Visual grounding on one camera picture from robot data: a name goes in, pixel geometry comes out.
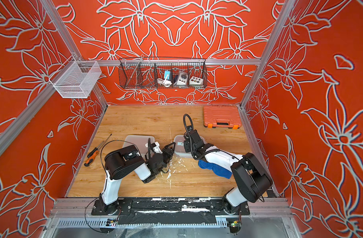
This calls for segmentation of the clear lunch box with lid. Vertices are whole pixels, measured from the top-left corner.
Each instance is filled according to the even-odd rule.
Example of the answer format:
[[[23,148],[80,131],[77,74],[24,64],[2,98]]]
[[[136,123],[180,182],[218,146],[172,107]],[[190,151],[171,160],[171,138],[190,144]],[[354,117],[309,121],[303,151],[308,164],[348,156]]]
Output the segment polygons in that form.
[[[181,158],[192,159],[192,154],[190,152],[186,152],[184,148],[185,138],[182,134],[175,136],[174,142],[175,146],[175,154]]]

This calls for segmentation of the blue cleaning cloth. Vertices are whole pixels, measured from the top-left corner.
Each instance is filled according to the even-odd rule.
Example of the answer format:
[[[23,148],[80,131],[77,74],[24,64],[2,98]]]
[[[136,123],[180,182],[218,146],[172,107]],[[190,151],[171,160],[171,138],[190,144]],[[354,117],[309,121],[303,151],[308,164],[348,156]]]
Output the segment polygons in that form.
[[[219,176],[219,177],[223,177],[226,179],[230,179],[232,176],[232,172],[213,163],[209,163],[209,162],[205,162],[203,160],[199,160],[198,162],[198,166],[201,169],[207,169],[212,171],[215,175]]]

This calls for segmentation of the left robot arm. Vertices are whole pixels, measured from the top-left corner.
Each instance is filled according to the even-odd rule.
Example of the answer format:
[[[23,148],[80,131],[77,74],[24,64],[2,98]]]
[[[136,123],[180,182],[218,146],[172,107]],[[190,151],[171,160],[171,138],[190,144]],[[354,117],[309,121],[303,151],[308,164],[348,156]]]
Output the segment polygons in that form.
[[[135,172],[143,183],[149,183],[164,169],[169,168],[175,152],[174,142],[166,145],[163,149],[159,143],[151,143],[148,140],[145,156],[132,142],[129,146],[110,152],[105,156],[104,169],[106,179],[103,192],[99,195],[98,203],[102,205],[102,211],[112,214],[118,209],[119,189],[124,177]]]

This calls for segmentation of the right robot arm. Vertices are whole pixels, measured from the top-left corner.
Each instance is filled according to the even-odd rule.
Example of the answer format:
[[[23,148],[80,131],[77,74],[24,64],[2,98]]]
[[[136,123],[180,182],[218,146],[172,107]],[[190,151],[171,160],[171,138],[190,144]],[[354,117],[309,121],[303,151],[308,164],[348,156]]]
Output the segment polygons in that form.
[[[200,168],[211,170],[219,177],[235,179],[236,187],[223,197],[227,210],[244,202],[255,203],[273,185],[271,175],[254,154],[233,154],[204,143],[197,130],[184,134],[184,149],[198,161]]]

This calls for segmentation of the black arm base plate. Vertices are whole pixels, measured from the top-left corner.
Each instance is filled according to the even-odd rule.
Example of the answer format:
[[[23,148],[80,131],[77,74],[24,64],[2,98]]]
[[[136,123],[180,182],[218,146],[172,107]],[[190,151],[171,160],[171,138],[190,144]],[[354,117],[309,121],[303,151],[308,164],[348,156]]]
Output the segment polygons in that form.
[[[93,202],[91,215],[130,215],[135,212],[142,213],[172,213],[172,212],[194,212],[210,213],[212,215],[250,215],[247,202],[238,207],[226,211],[229,206],[224,204],[220,197],[198,198],[198,197],[164,197],[164,198],[119,198],[116,202],[105,206],[101,199]]]

